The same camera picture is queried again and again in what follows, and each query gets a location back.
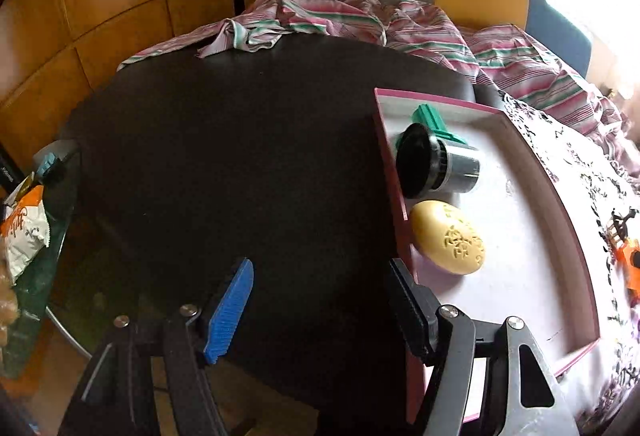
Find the pink shallow tray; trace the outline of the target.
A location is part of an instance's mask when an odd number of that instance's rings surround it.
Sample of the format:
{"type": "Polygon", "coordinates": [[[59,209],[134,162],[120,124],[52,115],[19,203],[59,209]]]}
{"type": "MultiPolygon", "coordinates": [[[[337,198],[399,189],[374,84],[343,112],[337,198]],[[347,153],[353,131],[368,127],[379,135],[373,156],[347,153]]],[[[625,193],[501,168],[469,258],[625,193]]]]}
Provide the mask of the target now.
{"type": "Polygon", "coordinates": [[[592,352],[600,321],[585,253],[556,180],[503,111],[404,90],[378,88],[374,99],[397,249],[416,281],[474,319],[523,318],[547,366],[562,378],[592,352]],[[465,277],[438,268],[412,243],[414,203],[400,191],[396,141],[423,103],[480,152],[480,179],[470,192],[432,195],[457,206],[485,244],[484,266],[465,277]]]}

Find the orange plastic block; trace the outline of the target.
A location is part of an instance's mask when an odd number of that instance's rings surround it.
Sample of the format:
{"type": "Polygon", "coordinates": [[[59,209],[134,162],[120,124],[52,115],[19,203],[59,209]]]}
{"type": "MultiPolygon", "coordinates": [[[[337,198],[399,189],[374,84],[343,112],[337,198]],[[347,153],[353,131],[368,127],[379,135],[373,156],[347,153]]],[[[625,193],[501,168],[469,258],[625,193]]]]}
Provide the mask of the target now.
{"type": "Polygon", "coordinates": [[[625,227],[608,227],[608,241],[612,246],[616,265],[622,269],[626,290],[633,303],[639,301],[639,241],[632,239],[625,227]]]}

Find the yellow carved oval soap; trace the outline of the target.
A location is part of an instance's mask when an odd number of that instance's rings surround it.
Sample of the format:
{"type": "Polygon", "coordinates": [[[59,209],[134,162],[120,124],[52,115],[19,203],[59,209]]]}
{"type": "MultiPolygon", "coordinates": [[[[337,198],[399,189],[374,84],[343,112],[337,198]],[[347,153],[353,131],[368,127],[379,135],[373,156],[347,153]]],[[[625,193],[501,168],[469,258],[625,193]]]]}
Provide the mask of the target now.
{"type": "Polygon", "coordinates": [[[440,269],[467,275],[484,265],[484,242],[454,205],[436,200],[416,203],[409,225],[416,249],[440,269]]]}

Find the pink striped bedsheet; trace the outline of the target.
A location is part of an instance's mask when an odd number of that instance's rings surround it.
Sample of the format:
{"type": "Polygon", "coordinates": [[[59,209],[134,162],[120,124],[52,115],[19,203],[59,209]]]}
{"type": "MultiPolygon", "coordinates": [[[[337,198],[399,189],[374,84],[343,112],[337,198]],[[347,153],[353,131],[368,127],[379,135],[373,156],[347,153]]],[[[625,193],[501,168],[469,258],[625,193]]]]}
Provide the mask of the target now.
{"type": "Polygon", "coordinates": [[[190,46],[202,58],[230,49],[257,52],[293,34],[376,44],[501,90],[581,133],[631,182],[639,181],[639,150],[627,137],[626,116],[577,70],[518,26],[459,28],[441,8],[420,0],[255,0],[238,16],[154,44],[120,65],[190,46]]]}

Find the snack bags on shelf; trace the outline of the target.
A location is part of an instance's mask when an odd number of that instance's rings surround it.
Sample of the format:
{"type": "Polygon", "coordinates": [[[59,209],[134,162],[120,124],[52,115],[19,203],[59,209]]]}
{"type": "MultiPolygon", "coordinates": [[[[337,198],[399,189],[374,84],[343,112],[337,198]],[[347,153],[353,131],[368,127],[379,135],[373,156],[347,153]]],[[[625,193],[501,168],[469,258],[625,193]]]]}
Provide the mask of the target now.
{"type": "Polygon", "coordinates": [[[20,316],[14,287],[38,253],[50,245],[44,186],[28,175],[1,201],[1,348],[20,316]]]}

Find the black cylindrical canister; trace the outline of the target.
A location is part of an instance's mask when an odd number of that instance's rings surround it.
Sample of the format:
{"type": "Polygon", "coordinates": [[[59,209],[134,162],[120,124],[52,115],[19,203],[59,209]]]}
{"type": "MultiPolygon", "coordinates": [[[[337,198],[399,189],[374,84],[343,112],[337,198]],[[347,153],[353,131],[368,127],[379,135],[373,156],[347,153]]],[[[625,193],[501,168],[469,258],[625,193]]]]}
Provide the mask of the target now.
{"type": "Polygon", "coordinates": [[[480,177],[476,148],[440,139],[413,123],[396,143],[396,173],[402,195],[416,199],[430,192],[468,193],[480,177]]]}

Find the green ribbed plastic piece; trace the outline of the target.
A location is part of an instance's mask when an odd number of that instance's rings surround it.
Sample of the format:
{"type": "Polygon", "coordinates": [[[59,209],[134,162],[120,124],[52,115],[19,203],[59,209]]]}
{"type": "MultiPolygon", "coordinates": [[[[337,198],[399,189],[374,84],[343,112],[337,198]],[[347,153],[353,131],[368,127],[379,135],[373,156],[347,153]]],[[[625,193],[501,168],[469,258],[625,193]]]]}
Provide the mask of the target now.
{"type": "Polygon", "coordinates": [[[454,135],[447,127],[442,114],[433,104],[420,104],[411,114],[410,125],[398,136],[395,147],[412,144],[426,151],[438,150],[438,142],[448,141],[467,148],[469,143],[454,135]]]}

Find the white embroidered floral tablecloth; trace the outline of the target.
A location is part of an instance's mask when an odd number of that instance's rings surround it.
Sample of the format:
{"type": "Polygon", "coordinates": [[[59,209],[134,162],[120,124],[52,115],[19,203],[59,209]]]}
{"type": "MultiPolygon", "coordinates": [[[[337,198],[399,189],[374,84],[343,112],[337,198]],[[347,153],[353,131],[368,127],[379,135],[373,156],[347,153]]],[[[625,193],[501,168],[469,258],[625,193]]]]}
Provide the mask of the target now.
{"type": "Polygon", "coordinates": [[[559,383],[583,435],[599,435],[639,385],[639,307],[608,243],[616,211],[639,207],[624,168],[597,143],[530,105],[499,93],[503,110],[556,184],[585,254],[598,309],[600,338],[559,383]]]}

